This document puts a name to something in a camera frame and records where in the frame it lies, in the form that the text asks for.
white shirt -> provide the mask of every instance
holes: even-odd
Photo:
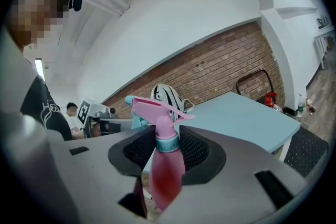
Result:
[[[70,117],[68,114],[63,114],[63,116],[67,120],[71,131],[72,131],[72,128],[77,128],[77,126],[75,125],[75,123],[73,121],[73,117]]]

bottle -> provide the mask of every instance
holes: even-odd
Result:
[[[298,105],[298,118],[303,116],[303,108],[305,107],[305,99],[299,94],[299,105]]]
[[[180,118],[173,122],[170,111]],[[179,134],[174,125],[195,116],[186,115],[166,103],[142,97],[133,97],[132,112],[156,125],[156,149],[149,174],[149,188],[156,205],[164,211],[181,191],[182,175],[185,173],[178,145]]]

black slot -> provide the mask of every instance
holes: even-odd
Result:
[[[79,153],[83,153],[85,151],[88,151],[89,149],[85,146],[80,146],[80,147],[76,147],[76,148],[73,148],[70,151],[71,155],[76,155],[76,154],[79,154]]]
[[[133,192],[126,194],[118,203],[131,212],[147,218],[147,208],[143,198],[141,178],[137,178]]]
[[[293,199],[292,194],[286,190],[271,171],[258,172],[255,176],[277,209]]]

fluorescent light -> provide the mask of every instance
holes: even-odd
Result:
[[[37,73],[43,78],[44,82],[46,82],[43,74],[42,59],[35,59],[35,66]]]

wooden floor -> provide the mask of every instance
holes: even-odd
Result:
[[[301,118],[295,118],[301,125],[313,134],[328,142],[330,145],[334,128],[336,127],[336,49],[329,50],[324,60],[324,70],[320,69],[313,82],[307,89],[307,97],[311,99],[316,111],[310,115],[308,108],[305,108]],[[318,166],[323,164],[323,158],[316,165],[314,172],[306,179],[312,180],[318,171]],[[143,187],[149,191],[148,174],[142,174]],[[155,220],[161,210],[155,205],[153,199],[145,198],[148,210],[148,219]]]

